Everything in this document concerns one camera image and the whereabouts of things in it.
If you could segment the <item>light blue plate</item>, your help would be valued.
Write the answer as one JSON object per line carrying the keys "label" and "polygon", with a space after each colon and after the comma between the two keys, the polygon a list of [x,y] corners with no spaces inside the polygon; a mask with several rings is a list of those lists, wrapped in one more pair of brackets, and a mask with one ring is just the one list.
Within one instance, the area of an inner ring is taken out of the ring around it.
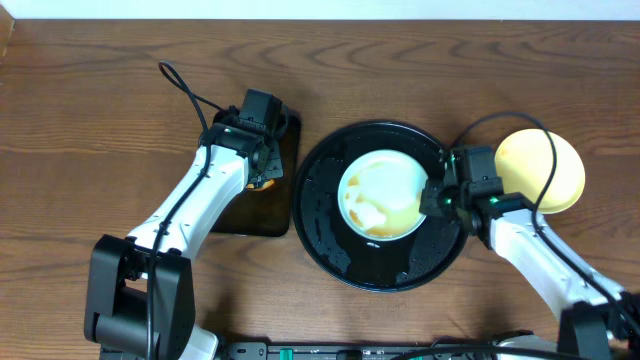
{"label": "light blue plate", "polygon": [[419,206],[428,179],[423,166],[403,152],[368,152],[340,178],[339,214],[351,230],[370,242],[399,240],[426,219]]}

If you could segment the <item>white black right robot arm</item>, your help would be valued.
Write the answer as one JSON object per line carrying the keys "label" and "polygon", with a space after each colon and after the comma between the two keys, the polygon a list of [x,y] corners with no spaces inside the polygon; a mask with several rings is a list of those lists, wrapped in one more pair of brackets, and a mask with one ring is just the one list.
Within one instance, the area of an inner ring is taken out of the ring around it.
{"label": "white black right robot arm", "polygon": [[453,148],[440,162],[444,174],[427,180],[421,213],[461,226],[524,276],[560,321],[558,353],[609,359],[616,339],[638,358],[638,295],[584,261],[524,195],[505,193],[489,147]]}

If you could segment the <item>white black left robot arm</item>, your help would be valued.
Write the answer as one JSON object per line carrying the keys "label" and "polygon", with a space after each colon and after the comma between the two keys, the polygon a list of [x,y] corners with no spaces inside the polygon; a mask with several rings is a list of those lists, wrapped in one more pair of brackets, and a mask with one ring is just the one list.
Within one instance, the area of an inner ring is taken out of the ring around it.
{"label": "white black left robot arm", "polygon": [[87,340],[129,358],[215,357],[219,337],[195,323],[192,263],[239,194],[282,177],[279,142],[287,130],[251,120],[213,124],[160,207],[125,238],[98,240],[89,265]]}

